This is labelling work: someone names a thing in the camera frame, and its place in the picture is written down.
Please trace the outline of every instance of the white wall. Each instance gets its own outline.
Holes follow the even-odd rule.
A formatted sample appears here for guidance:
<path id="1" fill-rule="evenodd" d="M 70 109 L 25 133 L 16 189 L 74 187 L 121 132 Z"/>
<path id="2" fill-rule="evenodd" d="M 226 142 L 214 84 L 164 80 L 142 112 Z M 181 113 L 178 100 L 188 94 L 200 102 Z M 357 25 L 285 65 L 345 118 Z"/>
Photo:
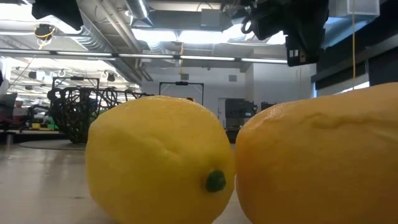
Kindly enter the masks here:
<path id="1" fill-rule="evenodd" d="M 278 64 L 254 64 L 254 102 L 283 103 L 311 98 L 311 75 L 316 65 L 288 67 Z"/>
<path id="2" fill-rule="evenodd" d="M 154 82 L 142 82 L 142 91 L 150 94 L 159 94 L 159 82 L 180 81 L 179 68 L 162 69 L 159 67 L 147 68 L 147 72 L 155 80 Z M 183 68 L 184 73 L 190 74 L 189 82 L 204 83 L 204 106 L 218 115 L 219 98 L 244 98 L 244 73 L 237 68 Z M 228 75 L 237 75 L 237 82 L 229 82 Z M 169 85 L 162 95 L 176 97 L 194 97 L 201 103 L 201 93 L 193 86 Z"/>
<path id="3" fill-rule="evenodd" d="M 254 64 L 244 74 L 244 99 L 254 101 Z"/>

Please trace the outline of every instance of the fluorescent light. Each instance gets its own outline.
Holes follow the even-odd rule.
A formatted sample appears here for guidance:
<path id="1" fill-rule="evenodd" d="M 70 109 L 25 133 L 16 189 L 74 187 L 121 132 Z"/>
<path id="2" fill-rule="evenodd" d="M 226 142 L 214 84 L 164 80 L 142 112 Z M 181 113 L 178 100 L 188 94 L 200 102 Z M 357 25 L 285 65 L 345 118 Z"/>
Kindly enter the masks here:
<path id="1" fill-rule="evenodd" d="M 105 60 L 105 61 L 114 61 L 116 58 L 99 58 L 99 57 L 88 57 L 87 60 Z"/>
<path id="2" fill-rule="evenodd" d="M 22 50 L 22 49 L 0 49 L 0 53 L 4 54 L 36 54 L 36 55 L 49 55 L 48 50 Z"/>
<path id="3" fill-rule="evenodd" d="M 34 35 L 34 32 L 18 30 L 0 30 L 0 35 Z"/>
<path id="4" fill-rule="evenodd" d="M 111 53 L 91 53 L 91 52 L 57 52 L 59 55 L 87 56 L 87 57 L 112 57 Z"/>
<path id="5" fill-rule="evenodd" d="M 285 44 L 286 43 L 286 35 L 284 35 L 283 31 L 273 35 L 268 41 L 267 44 Z"/>
<path id="6" fill-rule="evenodd" d="M 222 32 L 186 30 L 182 31 L 178 41 L 188 44 L 218 44 L 227 40 Z"/>
<path id="7" fill-rule="evenodd" d="M 219 60 L 219 61 L 234 61 L 235 58 L 232 57 L 206 57 L 206 56 L 185 56 L 181 55 L 181 59 L 190 60 Z"/>
<path id="8" fill-rule="evenodd" d="M 47 96 L 46 93 L 18 93 L 19 96 Z"/>
<path id="9" fill-rule="evenodd" d="M 252 62 L 252 63 L 282 63 L 287 64 L 287 60 L 281 59 L 266 59 L 266 58 L 242 58 L 242 62 Z"/>
<path id="10" fill-rule="evenodd" d="M 177 36 L 171 30 L 131 29 L 137 40 L 146 42 L 176 41 Z"/>
<path id="11" fill-rule="evenodd" d="M 156 55 L 156 54 L 119 54 L 119 56 L 131 57 L 131 58 L 173 59 L 173 55 Z"/>

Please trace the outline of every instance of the metal frame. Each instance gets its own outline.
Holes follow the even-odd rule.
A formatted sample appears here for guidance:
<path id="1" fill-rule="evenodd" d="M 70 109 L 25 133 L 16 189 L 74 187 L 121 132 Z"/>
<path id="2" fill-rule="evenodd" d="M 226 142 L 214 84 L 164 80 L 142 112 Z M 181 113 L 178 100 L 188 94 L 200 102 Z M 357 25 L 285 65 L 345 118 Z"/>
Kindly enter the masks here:
<path id="1" fill-rule="evenodd" d="M 56 80 L 62 80 L 59 84 L 61 84 L 64 80 L 72 80 L 72 81 L 84 81 L 84 80 L 95 80 L 97 81 L 97 90 L 100 88 L 100 79 L 99 78 L 86 78 L 86 77 L 78 77 L 78 76 L 74 76 L 74 77 L 52 77 L 52 89 L 58 87 L 55 86 L 55 81 Z"/>
<path id="2" fill-rule="evenodd" d="M 203 96 L 205 94 L 205 84 L 204 83 L 190 83 L 190 82 L 160 82 L 159 83 L 159 94 L 161 95 L 162 92 L 162 85 L 163 84 L 174 84 L 177 86 L 188 86 L 188 85 L 201 85 L 201 104 L 204 105 Z"/>

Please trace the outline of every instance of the yellow lemon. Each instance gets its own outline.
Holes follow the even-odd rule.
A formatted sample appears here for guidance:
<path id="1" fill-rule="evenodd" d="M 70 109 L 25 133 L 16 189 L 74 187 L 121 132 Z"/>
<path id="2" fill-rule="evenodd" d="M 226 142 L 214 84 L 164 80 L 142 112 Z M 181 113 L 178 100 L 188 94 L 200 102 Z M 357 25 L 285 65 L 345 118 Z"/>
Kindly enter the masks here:
<path id="1" fill-rule="evenodd" d="M 398 223 L 398 83 L 283 103 L 236 141 L 254 224 Z"/>
<path id="2" fill-rule="evenodd" d="M 218 119 L 185 99 L 149 96 L 90 126 L 93 199 L 122 224 L 210 224 L 234 189 L 234 160 Z"/>

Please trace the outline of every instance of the ceiling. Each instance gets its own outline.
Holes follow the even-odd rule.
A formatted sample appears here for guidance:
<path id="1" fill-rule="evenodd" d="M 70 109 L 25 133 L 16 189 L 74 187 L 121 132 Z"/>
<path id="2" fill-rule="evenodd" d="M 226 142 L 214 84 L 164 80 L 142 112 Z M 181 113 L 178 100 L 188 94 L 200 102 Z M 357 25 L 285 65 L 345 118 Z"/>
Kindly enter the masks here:
<path id="1" fill-rule="evenodd" d="M 77 0 L 81 14 L 85 21 L 84 33 L 77 32 L 71 27 L 68 27 L 62 21 L 54 17 L 45 17 L 41 20 L 34 19 L 30 14 L 30 6 L 18 6 L 6 4 L 7 9 L 4 5 L 0 6 L 0 48 L 11 48 L 11 49 L 39 49 L 42 47 L 43 50 L 63 50 L 63 51 L 87 51 L 87 45 L 82 44 L 84 38 L 81 35 L 91 35 L 92 39 L 95 39 L 95 43 L 101 43 L 100 46 L 105 46 L 107 50 L 112 52 L 126 52 L 133 53 L 137 51 L 143 51 L 146 53 L 153 53 L 154 48 L 150 47 L 147 43 L 148 39 L 161 39 L 161 34 L 152 34 L 143 39 L 139 39 L 139 33 L 136 29 L 142 30 L 154 30 L 154 28 L 137 28 L 140 25 L 140 21 L 132 20 L 131 22 L 130 13 L 128 13 L 126 0 Z M 238 0 L 210 0 L 205 2 L 198 2 L 197 0 L 147 0 L 150 7 L 150 15 L 153 15 L 155 24 L 159 24 L 159 21 L 163 21 L 162 27 L 155 27 L 155 30 L 169 31 L 178 36 L 178 39 L 182 36 L 183 32 L 187 29 L 178 29 L 178 27 L 184 27 L 189 22 L 191 25 L 195 21 L 188 21 L 190 17 L 197 17 L 201 19 L 202 23 L 210 24 L 212 20 L 207 20 L 204 16 L 205 13 L 215 13 L 220 11 L 221 3 L 225 4 L 223 7 L 222 15 L 229 16 L 229 11 L 237 7 Z M 165 17 L 157 18 L 156 15 L 166 15 Z M 345 22 L 346 19 L 333 19 L 328 21 L 326 24 L 327 34 L 332 33 L 332 37 L 336 35 L 335 29 L 339 22 Z M 228 41 L 215 42 L 214 44 L 190 44 L 188 41 L 181 42 L 175 41 L 159 41 L 159 45 L 162 46 L 161 51 L 165 54 L 180 54 L 184 55 L 197 55 L 197 56 L 214 56 L 214 57 L 251 57 L 251 58 L 275 58 L 285 59 L 286 52 L 284 44 L 267 44 L 270 39 L 259 41 L 253 34 L 242 35 L 239 30 L 239 25 L 234 26 L 233 23 L 239 24 L 236 21 L 232 21 L 227 18 L 223 19 L 221 16 L 220 24 L 218 27 L 211 28 L 214 30 L 226 30 L 224 34 L 228 34 L 230 31 L 233 38 L 228 37 Z M 46 42 L 46 45 L 42 45 L 42 41 L 38 40 L 33 34 L 33 31 L 39 24 L 51 24 L 55 26 L 56 32 L 51 39 L 51 42 Z M 173 29 L 166 29 L 167 26 L 174 27 Z M 198 30 L 198 26 L 193 27 L 191 30 Z M 172 61 L 172 60 L 142 60 L 138 61 L 135 59 L 123 60 L 122 62 L 107 62 L 95 60 L 65 60 L 62 58 L 49 59 L 49 58 L 35 58 L 31 62 L 32 58 L 29 57 L 17 57 L 10 59 L 12 64 L 11 83 L 13 83 L 17 77 L 20 86 L 14 85 L 11 91 L 20 92 L 32 92 L 27 91 L 24 85 L 32 84 L 38 85 L 37 88 L 40 93 L 46 93 L 48 88 L 43 86 L 46 81 L 32 80 L 28 77 L 29 70 L 46 70 L 49 73 L 57 74 L 60 71 L 67 71 L 66 76 L 72 75 L 83 75 L 85 77 L 100 78 L 101 85 L 113 85 L 120 89 L 125 89 L 129 83 L 138 83 L 142 80 L 151 81 L 150 74 L 146 75 L 142 70 L 153 70 L 152 68 L 167 68 L 167 67 L 203 67 L 203 68 L 239 68 L 241 72 L 245 72 L 250 66 L 250 63 L 242 62 L 215 62 L 215 61 L 204 61 L 204 60 L 184 60 L 184 61 Z M 111 83 L 108 82 L 106 76 L 108 73 L 114 73 L 116 80 Z M 91 85 L 90 82 L 81 82 L 69 84 L 74 85 Z"/>

